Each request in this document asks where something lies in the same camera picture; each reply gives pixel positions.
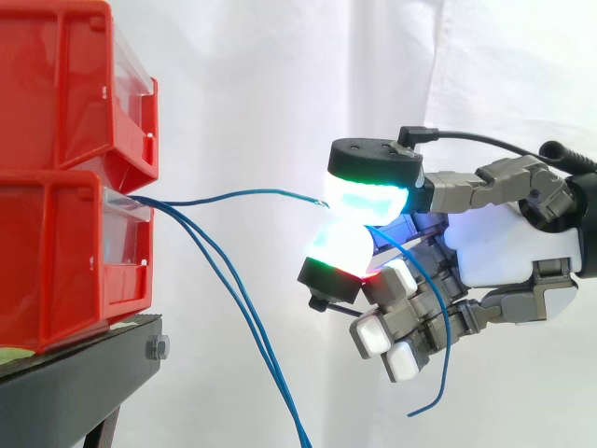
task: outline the green led light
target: green led light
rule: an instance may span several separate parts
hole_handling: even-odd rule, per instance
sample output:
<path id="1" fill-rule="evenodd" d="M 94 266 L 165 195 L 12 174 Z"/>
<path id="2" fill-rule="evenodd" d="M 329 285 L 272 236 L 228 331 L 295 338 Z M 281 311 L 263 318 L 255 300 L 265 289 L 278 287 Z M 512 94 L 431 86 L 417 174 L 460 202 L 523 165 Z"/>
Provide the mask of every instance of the green led light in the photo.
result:
<path id="1" fill-rule="evenodd" d="M 326 200 L 342 217 L 369 226 L 385 226 L 396 219 L 409 191 L 393 185 L 360 184 L 327 173 Z"/>
<path id="2" fill-rule="evenodd" d="M 317 234 L 307 257 L 362 277 L 372 255 L 373 238 L 369 231 L 352 221 L 338 220 Z"/>

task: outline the red plastic drawer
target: red plastic drawer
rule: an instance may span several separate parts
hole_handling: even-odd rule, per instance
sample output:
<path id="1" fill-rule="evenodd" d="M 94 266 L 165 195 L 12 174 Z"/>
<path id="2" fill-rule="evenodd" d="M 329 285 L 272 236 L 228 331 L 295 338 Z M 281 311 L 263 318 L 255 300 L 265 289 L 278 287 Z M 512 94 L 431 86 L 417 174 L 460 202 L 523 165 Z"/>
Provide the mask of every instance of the red plastic drawer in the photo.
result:
<path id="1" fill-rule="evenodd" d="M 0 172 L 0 210 L 0 347 L 42 353 L 151 305 L 153 213 L 97 175 Z"/>
<path id="2" fill-rule="evenodd" d="M 158 178 L 158 85 L 103 1 L 0 0 L 0 170 Z"/>

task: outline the metal bolt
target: metal bolt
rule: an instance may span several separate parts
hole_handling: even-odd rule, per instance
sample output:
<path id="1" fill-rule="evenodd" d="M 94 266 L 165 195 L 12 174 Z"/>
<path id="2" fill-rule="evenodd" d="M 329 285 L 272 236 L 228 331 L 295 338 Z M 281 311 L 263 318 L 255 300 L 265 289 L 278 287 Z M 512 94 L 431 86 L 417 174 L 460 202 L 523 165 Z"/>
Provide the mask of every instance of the metal bolt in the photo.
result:
<path id="1" fill-rule="evenodd" d="M 151 358 L 159 361 L 166 359 L 170 353 L 170 338 L 165 334 L 151 338 Z"/>

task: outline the clear plastic front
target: clear plastic front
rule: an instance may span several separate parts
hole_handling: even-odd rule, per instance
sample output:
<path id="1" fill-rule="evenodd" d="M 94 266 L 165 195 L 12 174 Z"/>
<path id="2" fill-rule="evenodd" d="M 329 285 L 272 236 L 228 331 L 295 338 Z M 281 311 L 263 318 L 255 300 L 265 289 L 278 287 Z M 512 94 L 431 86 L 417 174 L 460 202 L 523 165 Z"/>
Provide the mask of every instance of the clear plastic front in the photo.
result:
<path id="1" fill-rule="evenodd" d="M 153 82 L 129 44 L 114 26 L 114 80 L 120 108 L 141 128 L 145 95 L 153 94 Z"/>
<path id="2" fill-rule="evenodd" d="M 103 200 L 104 263 L 143 264 L 137 257 L 137 232 L 151 219 L 151 208 L 107 188 Z"/>

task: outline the white backdrop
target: white backdrop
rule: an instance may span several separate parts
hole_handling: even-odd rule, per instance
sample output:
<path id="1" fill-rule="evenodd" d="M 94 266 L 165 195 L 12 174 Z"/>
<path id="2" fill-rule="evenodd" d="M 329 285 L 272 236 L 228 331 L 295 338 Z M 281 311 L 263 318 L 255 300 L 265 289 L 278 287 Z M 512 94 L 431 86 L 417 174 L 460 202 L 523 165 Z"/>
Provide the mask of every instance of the white backdrop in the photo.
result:
<path id="1" fill-rule="evenodd" d="M 248 188 L 320 196 L 332 140 L 393 138 L 422 122 L 528 148 L 557 138 L 597 157 L 588 2 L 111 3 L 160 83 L 160 181 L 144 191 L 159 199 Z M 462 142 L 424 154 L 427 171 L 507 155 Z M 350 318 L 307 307 L 296 277 L 323 209 L 253 197 L 188 211 L 237 265 L 314 447 L 594 444 L 594 283 L 556 322 L 461 340 L 444 400 L 408 419 L 437 393 L 443 356 L 392 385 L 379 360 L 360 359 Z M 114 446 L 299 446 L 232 299 L 160 215 L 155 263 L 151 311 L 164 314 L 172 351 L 123 405 Z"/>

